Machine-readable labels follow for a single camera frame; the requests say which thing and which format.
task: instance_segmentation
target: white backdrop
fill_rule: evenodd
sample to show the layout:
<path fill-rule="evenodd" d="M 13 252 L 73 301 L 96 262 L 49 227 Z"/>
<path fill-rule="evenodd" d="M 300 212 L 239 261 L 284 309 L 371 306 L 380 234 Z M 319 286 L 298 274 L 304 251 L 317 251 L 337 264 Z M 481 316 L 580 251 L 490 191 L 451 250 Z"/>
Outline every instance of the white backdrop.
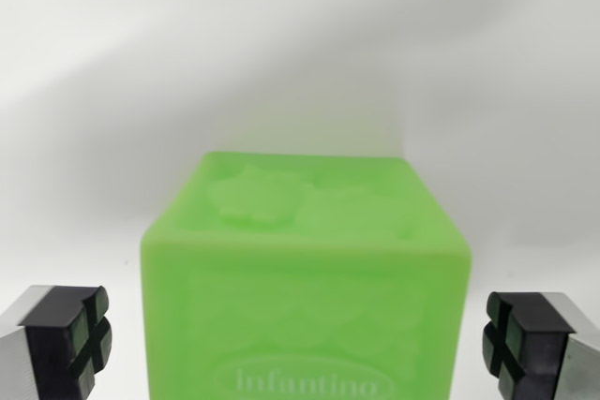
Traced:
<path fill-rule="evenodd" d="M 600 324 L 599 0 L 0 0 L 0 309 L 104 285 L 95 400 L 147 399 L 138 245 L 213 149 L 404 155 L 472 245 L 452 399 L 500 398 L 492 290 Z"/>

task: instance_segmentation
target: green cube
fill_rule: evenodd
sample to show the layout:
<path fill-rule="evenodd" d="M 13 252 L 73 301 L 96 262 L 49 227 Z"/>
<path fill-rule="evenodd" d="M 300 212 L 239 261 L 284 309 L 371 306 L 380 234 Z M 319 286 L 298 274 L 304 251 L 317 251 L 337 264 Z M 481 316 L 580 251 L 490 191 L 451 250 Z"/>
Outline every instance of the green cube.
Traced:
<path fill-rule="evenodd" d="M 469 267 L 402 159 L 208 154 L 142 240 L 151 399 L 447 399 Z"/>

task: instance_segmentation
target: translucent green block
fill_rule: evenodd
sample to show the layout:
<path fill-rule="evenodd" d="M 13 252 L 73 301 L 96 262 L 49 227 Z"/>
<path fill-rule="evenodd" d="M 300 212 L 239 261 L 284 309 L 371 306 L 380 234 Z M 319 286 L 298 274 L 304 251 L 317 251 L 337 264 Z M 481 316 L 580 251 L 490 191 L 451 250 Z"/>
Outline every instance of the translucent green block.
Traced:
<path fill-rule="evenodd" d="M 151 398 L 447 399 L 469 266 L 401 159 L 209 154 L 142 240 Z"/>

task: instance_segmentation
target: black rubber pad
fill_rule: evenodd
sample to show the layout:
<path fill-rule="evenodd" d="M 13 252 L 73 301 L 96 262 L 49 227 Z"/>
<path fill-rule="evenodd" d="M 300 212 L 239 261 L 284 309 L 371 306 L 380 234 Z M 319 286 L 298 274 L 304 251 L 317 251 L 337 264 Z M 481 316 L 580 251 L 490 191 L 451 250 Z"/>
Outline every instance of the black rubber pad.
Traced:
<path fill-rule="evenodd" d="M 39 400 L 85 400 L 108 361 L 112 331 L 106 289 L 54 287 L 21 324 Z"/>
<path fill-rule="evenodd" d="M 484 329 L 487 370 L 505 400 L 552 400 L 574 330 L 539 292 L 492 292 Z"/>

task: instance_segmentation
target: embossed oval logo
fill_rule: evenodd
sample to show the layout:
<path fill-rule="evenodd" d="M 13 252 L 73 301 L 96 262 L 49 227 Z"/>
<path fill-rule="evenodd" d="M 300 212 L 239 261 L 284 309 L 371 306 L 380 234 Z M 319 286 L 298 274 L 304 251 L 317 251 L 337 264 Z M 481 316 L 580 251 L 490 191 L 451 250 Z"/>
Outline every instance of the embossed oval logo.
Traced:
<path fill-rule="evenodd" d="M 359 363 L 305 356 L 240 359 L 216 373 L 231 400 L 392 400 L 394 381 Z"/>

